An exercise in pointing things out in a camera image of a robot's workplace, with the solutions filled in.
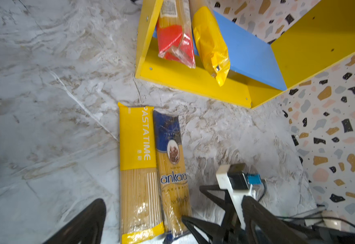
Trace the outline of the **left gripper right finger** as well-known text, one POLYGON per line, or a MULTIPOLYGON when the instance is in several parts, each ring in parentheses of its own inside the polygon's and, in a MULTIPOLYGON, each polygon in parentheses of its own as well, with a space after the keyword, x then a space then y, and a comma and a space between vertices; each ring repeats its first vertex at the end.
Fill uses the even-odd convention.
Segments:
POLYGON ((306 241, 295 234, 281 220, 263 207, 251 196, 244 196, 241 202, 245 232, 248 243, 258 244, 256 227, 259 227, 265 237, 273 244, 305 244, 306 241))

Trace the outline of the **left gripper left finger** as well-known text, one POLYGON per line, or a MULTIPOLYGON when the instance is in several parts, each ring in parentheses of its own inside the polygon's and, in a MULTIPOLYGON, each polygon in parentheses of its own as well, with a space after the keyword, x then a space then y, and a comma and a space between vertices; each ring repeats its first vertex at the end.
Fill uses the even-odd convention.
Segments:
POLYGON ((99 244, 106 219, 106 204, 98 198, 45 241, 46 244, 99 244))

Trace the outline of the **Ankara spaghetti bag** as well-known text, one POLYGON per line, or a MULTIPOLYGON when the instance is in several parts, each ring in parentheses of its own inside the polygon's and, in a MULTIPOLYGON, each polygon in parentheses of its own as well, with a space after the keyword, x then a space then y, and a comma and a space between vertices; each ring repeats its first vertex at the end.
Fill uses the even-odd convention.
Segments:
POLYGON ((153 118, 166 231, 163 243, 171 244, 189 232, 182 222, 183 216, 192 214, 188 176, 178 117, 154 111, 153 118))

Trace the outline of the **yellow Pastatime bag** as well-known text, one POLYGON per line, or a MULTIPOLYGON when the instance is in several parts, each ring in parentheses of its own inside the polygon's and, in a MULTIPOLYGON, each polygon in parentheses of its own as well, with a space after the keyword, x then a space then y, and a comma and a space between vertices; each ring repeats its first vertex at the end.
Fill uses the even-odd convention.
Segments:
POLYGON ((119 103, 121 243, 137 244, 164 233, 153 107, 119 103))

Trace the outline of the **yellow spaghetti bag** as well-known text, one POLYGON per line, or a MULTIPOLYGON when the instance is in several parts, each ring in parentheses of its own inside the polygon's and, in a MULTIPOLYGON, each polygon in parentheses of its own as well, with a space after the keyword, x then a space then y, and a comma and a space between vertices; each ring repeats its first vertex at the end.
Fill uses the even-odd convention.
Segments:
POLYGON ((192 31, 196 48, 205 70, 219 86, 230 71, 227 45, 208 1, 190 1, 192 31))

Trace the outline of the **red spaghetti bag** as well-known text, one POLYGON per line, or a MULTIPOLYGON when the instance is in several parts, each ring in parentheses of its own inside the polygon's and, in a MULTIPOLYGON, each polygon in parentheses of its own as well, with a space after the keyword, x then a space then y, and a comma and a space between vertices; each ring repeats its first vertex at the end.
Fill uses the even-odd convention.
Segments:
POLYGON ((164 0, 156 32, 160 58, 196 68, 189 1, 164 0))

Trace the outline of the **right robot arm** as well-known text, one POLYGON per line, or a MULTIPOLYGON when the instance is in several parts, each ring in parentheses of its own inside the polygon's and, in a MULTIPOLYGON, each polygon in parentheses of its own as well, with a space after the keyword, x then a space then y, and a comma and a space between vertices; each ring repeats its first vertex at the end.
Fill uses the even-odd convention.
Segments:
POLYGON ((295 218, 276 217, 251 196, 240 201, 245 228, 228 192, 223 199, 212 194, 216 185, 201 186, 200 192, 225 211, 221 225, 183 216, 182 222, 200 244, 355 244, 355 233, 323 226, 306 226, 295 218))

